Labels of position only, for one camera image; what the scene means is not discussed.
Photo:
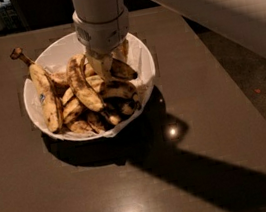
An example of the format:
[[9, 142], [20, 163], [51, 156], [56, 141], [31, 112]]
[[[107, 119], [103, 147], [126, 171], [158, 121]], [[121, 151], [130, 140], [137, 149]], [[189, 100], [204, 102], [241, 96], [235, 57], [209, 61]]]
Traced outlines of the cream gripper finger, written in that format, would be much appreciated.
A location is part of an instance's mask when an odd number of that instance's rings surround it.
[[107, 82], [112, 81], [111, 66], [113, 58], [110, 54], [98, 54], [92, 50], [86, 50], [86, 58], [91, 64], [93, 70]]

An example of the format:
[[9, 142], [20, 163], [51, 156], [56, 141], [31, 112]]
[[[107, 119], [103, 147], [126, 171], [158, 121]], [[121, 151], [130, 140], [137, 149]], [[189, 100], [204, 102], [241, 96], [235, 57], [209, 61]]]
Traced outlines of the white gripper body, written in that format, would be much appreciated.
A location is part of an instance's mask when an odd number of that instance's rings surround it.
[[73, 14], [76, 35], [78, 41], [86, 47], [87, 50], [98, 53], [108, 54], [114, 48], [118, 47], [126, 38], [129, 30], [128, 10], [124, 8], [122, 12], [105, 23], [88, 23]]

